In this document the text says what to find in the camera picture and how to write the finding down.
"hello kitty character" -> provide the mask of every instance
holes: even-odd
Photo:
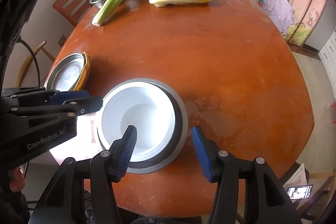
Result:
[[[313,9],[308,15],[309,20],[307,21],[307,25],[310,26],[310,27],[313,27],[316,24],[319,16],[320,16],[320,12]]]

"ribbed blue pad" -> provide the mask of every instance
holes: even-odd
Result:
[[[204,143],[202,142],[202,139],[196,127],[193,127],[192,140],[193,140],[198,162],[202,169],[203,176],[205,176],[207,180],[211,182],[213,179],[213,175],[211,172],[211,162],[208,157],[207,151],[204,147]]]
[[[133,154],[134,146],[137,142],[137,129],[133,127],[132,132],[128,138],[128,141],[123,148],[123,151],[120,154],[118,159],[118,171],[117,171],[117,178],[120,180],[123,176],[125,176],[129,161]]]

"cartoon print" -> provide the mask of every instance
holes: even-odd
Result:
[[[320,16],[320,13],[313,8],[313,10],[309,13],[308,16],[309,16],[308,17],[309,20],[307,21],[307,25],[310,27],[313,27],[316,24]]]
[[[256,0],[256,1],[257,1],[258,5],[259,5],[260,7],[263,7],[264,4],[265,4],[265,1],[264,1],[264,0]]]

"hello kitty curtain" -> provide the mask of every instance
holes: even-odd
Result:
[[[293,7],[295,23],[288,29],[286,41],[303,45],[316,26],[327,0],[288,0]]]

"tiled wall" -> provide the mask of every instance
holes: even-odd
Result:
[[[68,37],[73,30],[73,26],[58,12],[52,8],[55,0],[38,0],[30,16],[28,23],[22,29],[21,36],[32,49],[47,39],[45,49],[54,57],[58,54],[61,47],[57,44],[62,35]],[[28,50],[22,45],[17,44],[10,56],[4,79],[3,87],[14,87],[18,77],[18,72],[25,58],[30,56]],[[41,79],[49,72],[53,64],[44,53],[37,54],[40,67]],[[22,86],[36,86],[37,75],[35,65],[32,64]]]

